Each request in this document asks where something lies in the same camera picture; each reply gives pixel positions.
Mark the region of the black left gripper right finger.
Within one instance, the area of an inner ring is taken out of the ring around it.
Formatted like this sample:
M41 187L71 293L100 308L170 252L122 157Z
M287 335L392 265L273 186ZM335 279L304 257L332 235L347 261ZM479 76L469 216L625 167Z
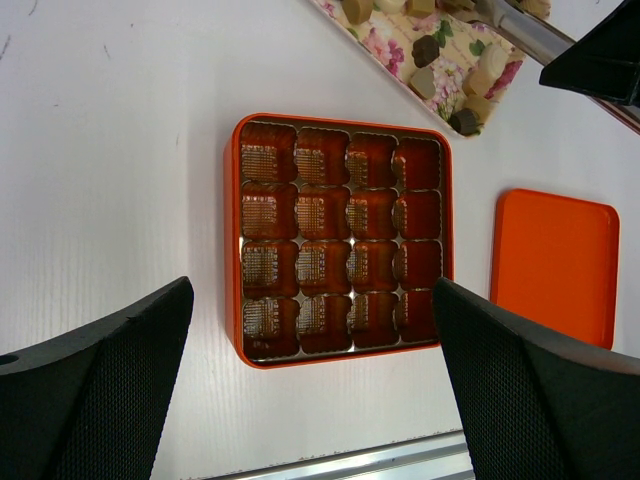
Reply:
M478 479L636 479L639 361L440 278L436 328Z

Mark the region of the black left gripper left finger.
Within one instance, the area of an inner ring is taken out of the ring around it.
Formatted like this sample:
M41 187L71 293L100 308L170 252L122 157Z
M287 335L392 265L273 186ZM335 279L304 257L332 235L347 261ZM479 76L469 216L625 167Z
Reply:
M2 478L149 478L193 304L191 282L181 277L2 355Z

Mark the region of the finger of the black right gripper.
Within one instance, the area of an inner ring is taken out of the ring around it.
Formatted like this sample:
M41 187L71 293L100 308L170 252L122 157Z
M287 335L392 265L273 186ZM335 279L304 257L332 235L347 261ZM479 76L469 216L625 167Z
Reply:
M639 0L622 2L545 66L539 83L623 106L639 104Z

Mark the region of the metal tongs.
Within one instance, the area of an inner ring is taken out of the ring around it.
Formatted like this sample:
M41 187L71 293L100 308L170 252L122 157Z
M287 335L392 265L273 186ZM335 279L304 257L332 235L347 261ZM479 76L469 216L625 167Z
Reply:
M475 23L489 26L543 68L578 41L523 10L516 1L476 1ZM634 132L639 131L639 104L623 106L585 96Z

